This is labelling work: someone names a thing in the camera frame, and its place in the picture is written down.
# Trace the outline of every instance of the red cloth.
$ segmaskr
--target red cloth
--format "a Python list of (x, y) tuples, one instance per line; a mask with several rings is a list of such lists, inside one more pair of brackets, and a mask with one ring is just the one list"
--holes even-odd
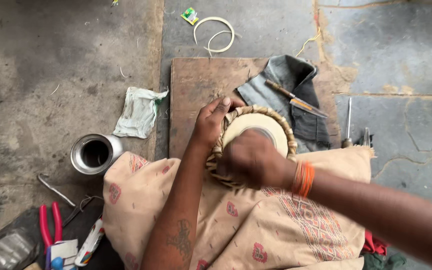
[(369, 230), (364, 232), (364, 238), (365, 241), (362, 252), (377, 253), (383, 256), (387, 255), (386, 248), (389, 247), (387, 242), (383, 242), (381, 239), (376, 238)]

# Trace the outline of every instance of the dark green cloth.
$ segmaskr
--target dark green cloth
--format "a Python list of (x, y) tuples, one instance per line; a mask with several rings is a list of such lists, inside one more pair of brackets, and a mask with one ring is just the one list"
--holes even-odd
[(406, 258), (397, 253), (384, 261), (385, 256), (377, 253), (363, 253), (363, 270), (396, 270), (406, 263)]

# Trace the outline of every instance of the hand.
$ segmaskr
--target hand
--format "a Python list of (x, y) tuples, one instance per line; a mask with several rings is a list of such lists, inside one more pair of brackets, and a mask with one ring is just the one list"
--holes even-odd
[(201, 108), (188, 145), (209, 154), (221, 135), (224, 116), (234, 108), (243, 106), (245, 104), (242, 100), (220, 97)]
[(296, 163), (282, 156), (267, 137), (251, 129), (226, 145), (221, 165), (235, 179), (246, 181), (254, 189), (290, 189), (296, 173)]

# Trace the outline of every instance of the forearm tattoo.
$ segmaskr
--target forearm tattoo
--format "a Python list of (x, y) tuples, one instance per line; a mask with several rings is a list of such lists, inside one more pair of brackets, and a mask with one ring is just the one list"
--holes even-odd
[(166, 244), (175, 246), (185, 261), (191, 257), (191, 241), (189, 240), (191, 223), (187, 219), (181, 219), (177, 221), (177, 225), (179, 233), (166, 236)]

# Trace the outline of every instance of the white rag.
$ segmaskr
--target white rag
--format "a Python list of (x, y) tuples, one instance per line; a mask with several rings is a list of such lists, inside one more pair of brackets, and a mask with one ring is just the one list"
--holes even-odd
[(168, 91), (156, 93), (148, 89), (129, 87), (126, 91), (123, 114), (117, 120), (113, 135), (118, 137), (148, 138), (156, 120), (158, 105)]

